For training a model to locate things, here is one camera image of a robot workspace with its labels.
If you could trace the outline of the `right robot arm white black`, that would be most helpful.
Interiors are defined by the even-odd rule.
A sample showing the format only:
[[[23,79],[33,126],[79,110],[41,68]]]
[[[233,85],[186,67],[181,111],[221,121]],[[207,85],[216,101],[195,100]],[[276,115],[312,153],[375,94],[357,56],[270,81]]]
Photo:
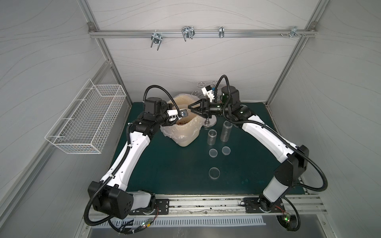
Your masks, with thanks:
[[[223,117],[253,136],[280,163],[272,180],[259,195],[258,205],[261,211],[269,213],[276,202],[295,186],[317,192],[327,189],[328,180],[322,169],[308,157],[308,148],[289,142],[243,105],[239,90],[230,85],[226,75],[222,75],[214,87],[210,85],[204,87],[202,92],[205,97],[188,106],[192,113],[205,119],[212,116]],[[320,187],[299,183],[299,177],[306,171],[308,165],[311,165],[320,175],[322,179]]]

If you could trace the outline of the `clear plastic jar lid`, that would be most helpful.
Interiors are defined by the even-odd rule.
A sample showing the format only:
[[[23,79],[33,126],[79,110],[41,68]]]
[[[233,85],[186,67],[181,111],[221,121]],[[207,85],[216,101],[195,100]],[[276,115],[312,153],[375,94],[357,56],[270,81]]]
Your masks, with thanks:
[[[212,148],[209,150],[208,154],[211,158],[216,158],[218,156],[218,151],[216,149]]]

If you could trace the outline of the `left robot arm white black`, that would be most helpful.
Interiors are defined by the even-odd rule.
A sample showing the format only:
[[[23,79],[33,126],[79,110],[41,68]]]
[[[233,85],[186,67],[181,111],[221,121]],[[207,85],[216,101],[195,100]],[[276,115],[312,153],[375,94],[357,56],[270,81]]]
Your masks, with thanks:
[[[88,226],[98,226],[114,217],[124,219],[134,210],[154,210],[155,195],[143,190],[127,192],[128,183],[154,135],[183,116],[170,93],[159,85],[147,87],[143,103],[144,111],[126,129],[127,142],[118,158],[99,182],[93,181],[88,187],[90,199],[83,215]]]

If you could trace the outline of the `jar with dried flowers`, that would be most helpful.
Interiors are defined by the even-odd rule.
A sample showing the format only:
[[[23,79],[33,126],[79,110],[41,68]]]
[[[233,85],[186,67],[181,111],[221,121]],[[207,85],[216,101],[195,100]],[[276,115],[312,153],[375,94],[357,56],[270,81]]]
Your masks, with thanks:
[[[208,137],[207,137],[207,144],[209,146],[213,146],[216,142],[216,138],[217,138],[217,131],[214,130],[214,129],[211,129],[208,131]]]

